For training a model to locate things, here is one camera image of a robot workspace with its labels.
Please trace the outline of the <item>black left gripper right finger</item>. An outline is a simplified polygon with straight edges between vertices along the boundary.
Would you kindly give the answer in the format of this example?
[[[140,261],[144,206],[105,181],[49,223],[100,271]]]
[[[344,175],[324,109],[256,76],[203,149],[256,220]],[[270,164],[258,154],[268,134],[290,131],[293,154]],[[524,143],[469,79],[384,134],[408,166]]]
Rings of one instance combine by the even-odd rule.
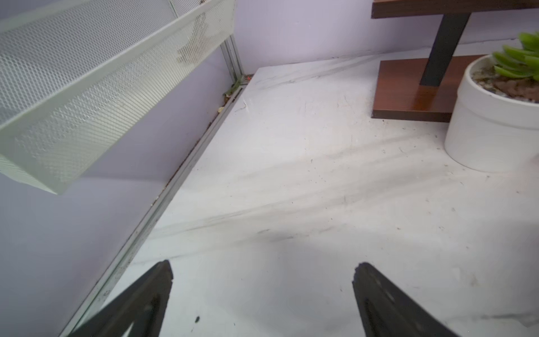
[[[366,336],[458,336],[370,263],[358,265],[352,286]]]

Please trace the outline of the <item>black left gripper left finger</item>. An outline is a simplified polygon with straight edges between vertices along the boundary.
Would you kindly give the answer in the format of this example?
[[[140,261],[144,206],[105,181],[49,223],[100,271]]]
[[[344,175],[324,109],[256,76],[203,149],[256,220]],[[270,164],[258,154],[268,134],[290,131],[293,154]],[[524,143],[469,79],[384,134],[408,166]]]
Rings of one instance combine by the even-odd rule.
[[[158,336],[173,286],[169,261],[160,261],[72,336]]]

